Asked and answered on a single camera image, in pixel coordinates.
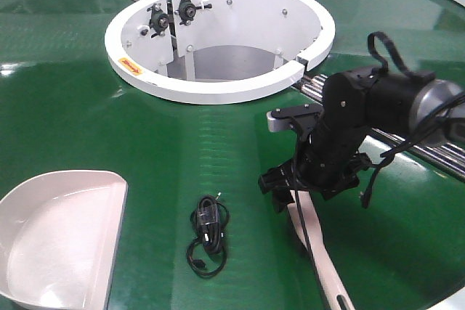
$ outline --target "black strap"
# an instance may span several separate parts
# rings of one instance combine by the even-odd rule
[[[375,38],[378,38],[381,41],[381,43],[383,43],[384,47],[386,47],[386,50],[389,52],[389,56],[391,57],[397,69],[400,72],[402,72],[405,76],[412,79],[412,81],[419,83],[427,83],[429,81],[434,80],[433,72],[413,72],[409,70],[402,58],[400,57],[400,54],[397,48],[395,47],[394,43],[392,42],[391,38],[388,37],[385,32],[381,31],[370,33],[367,39],[368,51],[375,60],[381,63],[381,67],[375,68],[372,72],[373,74],[385,74],[389,71],[389,66],[386,59],[379,54],[378,50],[376,50]]]

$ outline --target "screw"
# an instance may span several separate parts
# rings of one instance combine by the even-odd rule
[[[166,17],[162,17],[158,20],[158,26],[163,29],[167,29],[169,27],[169,21]]]

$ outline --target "robotic arm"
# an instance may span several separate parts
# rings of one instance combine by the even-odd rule
[[[387,48],[401,74],[391,73],[377,52],[375,38]],[[381,67],[364,67],[334,74],[323,87],[323,106],[303,105],[268,112],[271,131],[297,133],[292,159],[259,178],[263,193],[272,191],[277,211],[292,198],[289,190],[313,190],[327,200],[358,186],[358,171],[375,168],[362,206],[368,207],[371,188],[381,168],[395,154],[422,143],[437,147],[447,141],[465,142],[464,90],[433,72],[406,68],[392,41],[382,32],[368,36],[368,50]],[[399,135],[405,141],[373,164],[358,148],[372,129]]]

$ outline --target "black cable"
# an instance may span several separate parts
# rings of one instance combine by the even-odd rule
[[[197,204],[197,208],[190,214],[190,222],[197,237],[188,245],[186,259],[191,269],[198,276],[213,277],[225,267],[227,260],[225,227],[229,220],[230,213],[227,208],[211,195],[202,197]],[[194,249],[198,245],[202,245],[209,256],[216,254],[221,256],[221,263],[215,270],[207,271],[204,261],[193,258]]]
[[[292,129],[298,129],[299,123],[297,123],[295,119],[293,118],[291,119],[293,122],[290,123],[290,127]],[[294,156],[292,157],[292,162],[291,162],[291,172],[292,172],[292,182],[293,182],[292,184],[294,186],[294,198],[296,202],[297,212],[299,214],[300,225],[302,227],[302,234],[304,235],[305,247],[307,248],[308,256],[310,258],[310,261],[312,262],[313,272],[315,273],[316,279],[318,281],[320,296],[323,299],[323,303],[326,306],[327,304],[329,304],[329,300],[324,292],[323,285],[321,284],[321,280],[320,280],[320,275],[318,274],[315,260],[313,258],[312,246],[310,245],[310,237],[308,236],[307,226],[305,225],[304,212],[302,211],[302,204],[300,203],[299,187],[298,187],[298,180],[297,180],[297,157],[298,157],[298,154],[300,153],[300,144],[301,144],[301,139],[299,138],[299,136],[297,136],[296,145],[294,148]]]

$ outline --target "white rim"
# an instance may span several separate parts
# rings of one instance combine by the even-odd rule
[[[116,15],[105,34],[105,46],[113,69],[122,79],[148,94],[177,102],[207,105],[227,104],[258,99],[281,91],[303,76],[305,65],[300,62],[307,63],[309,70],[326,58],[336,32],[333,18],[324,7],[315,0],[299,0],[316,14],[322,29],[319,29],[320,34],[315,42],[293,57],[295,60],[266,74],[244,80],[215,83],[183,81],[154,73],[141,66],[136,60],[128,56],[121,43],[121,34],[130,17],[141,9],[147,9],[157,1],[163,3],[165,0],[141,0]],[[128,57],[131,63],[140,67],[142,73],[137,75],[131,73],[127,67],[121,64],[122,57]]]

